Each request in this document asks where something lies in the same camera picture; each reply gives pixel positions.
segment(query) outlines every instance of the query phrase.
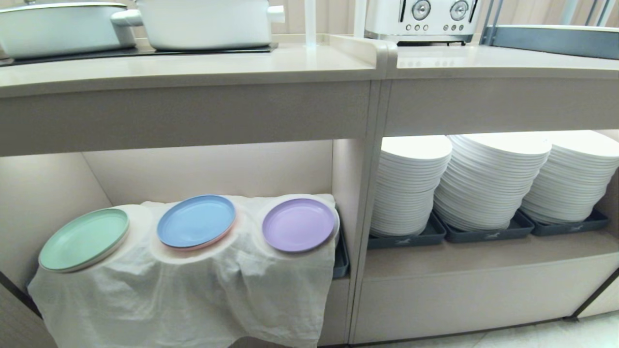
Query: floor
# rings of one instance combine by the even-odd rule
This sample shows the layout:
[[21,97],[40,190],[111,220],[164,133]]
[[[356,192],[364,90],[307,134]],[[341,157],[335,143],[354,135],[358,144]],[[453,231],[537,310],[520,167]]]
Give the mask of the floor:
[[489,333],[378,344],[371,348],[619,348],[619,312]]

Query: stack of white plates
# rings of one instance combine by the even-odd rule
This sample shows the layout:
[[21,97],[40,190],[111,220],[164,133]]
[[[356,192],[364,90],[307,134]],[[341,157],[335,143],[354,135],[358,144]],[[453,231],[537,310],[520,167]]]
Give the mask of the stack of white plates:
[[537,133],[449,136],[454,150],[435,192],[436,213],[465,230],[502,230],[546,162],[550,143]]
[[418,235],[432,212],[434,190],[451,158],[446,136],[383,139],[376,179],[372,234]]
[[619,143],[593,131],[545,134],[552,145],[522,210],[545,224],[586,219],[619,166]]

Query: green plate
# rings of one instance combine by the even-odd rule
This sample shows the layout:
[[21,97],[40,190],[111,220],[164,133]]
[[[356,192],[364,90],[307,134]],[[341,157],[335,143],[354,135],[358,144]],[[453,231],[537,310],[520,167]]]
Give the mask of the green plate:
[[123,239],[128,228],[129,217],[120,209],[102,209],[82,215],[45,243],[39,263],[52,271],[76,268],[105,254]]

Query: white pot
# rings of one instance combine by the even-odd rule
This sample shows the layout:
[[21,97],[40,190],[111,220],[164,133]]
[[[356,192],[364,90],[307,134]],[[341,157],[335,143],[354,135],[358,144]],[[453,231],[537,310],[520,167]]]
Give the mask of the white pot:
[[137,0],[150,45],[158,50],[210,50],[271,43],[271,22],[284,7],[268,0]]
[[[0,10],[0,46],[14,59],[129,48],[131,11],[115,2],[71,2]],[[128,12],[122,20],[115,13]]]

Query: purple plate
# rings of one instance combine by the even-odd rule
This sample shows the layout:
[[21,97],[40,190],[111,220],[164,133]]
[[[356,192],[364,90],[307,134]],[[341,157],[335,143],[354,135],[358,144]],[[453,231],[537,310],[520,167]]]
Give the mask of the purple plate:
[[275,206],[264,218],[262,234],[270,246],[289,253],[312,250],[333,232],[329,207],[313,199],[291,199]]

